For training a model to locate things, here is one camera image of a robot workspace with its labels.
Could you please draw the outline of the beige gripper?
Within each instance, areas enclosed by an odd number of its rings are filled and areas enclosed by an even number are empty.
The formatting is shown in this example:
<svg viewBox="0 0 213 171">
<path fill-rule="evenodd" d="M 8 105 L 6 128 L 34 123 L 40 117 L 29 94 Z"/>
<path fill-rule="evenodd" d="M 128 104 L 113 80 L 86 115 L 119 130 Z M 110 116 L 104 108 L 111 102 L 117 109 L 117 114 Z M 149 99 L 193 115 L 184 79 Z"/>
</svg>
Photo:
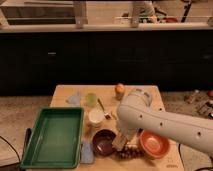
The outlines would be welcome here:
<svg viewBox="0 0 213 171">
<path fill-rule="evenodd" d="M 124 146 L 134 138 L 136 133 L 137 133 L 136 129 L 119 130 L 112 142 L 112 146 L 117 151 L 121 151 L 124 148 Z"/>
</svg>

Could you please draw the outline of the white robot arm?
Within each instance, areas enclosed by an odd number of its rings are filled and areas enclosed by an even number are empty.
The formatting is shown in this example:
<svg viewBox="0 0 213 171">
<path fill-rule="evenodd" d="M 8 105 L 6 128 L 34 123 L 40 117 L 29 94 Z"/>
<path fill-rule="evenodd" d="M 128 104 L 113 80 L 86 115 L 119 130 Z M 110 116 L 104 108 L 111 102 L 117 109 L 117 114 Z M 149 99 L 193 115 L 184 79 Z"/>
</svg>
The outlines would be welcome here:
<svg viewBox="0 0 213 171">
<path fill-rule="evenodd" d="M 118 134 L 113 147 L 121 151 L 139 129 L 151 131 L 213 157 L 213 121 L 189 115 L 154 110 L 152 96 L 135 88 L 117 107 Z"/>
</svg>

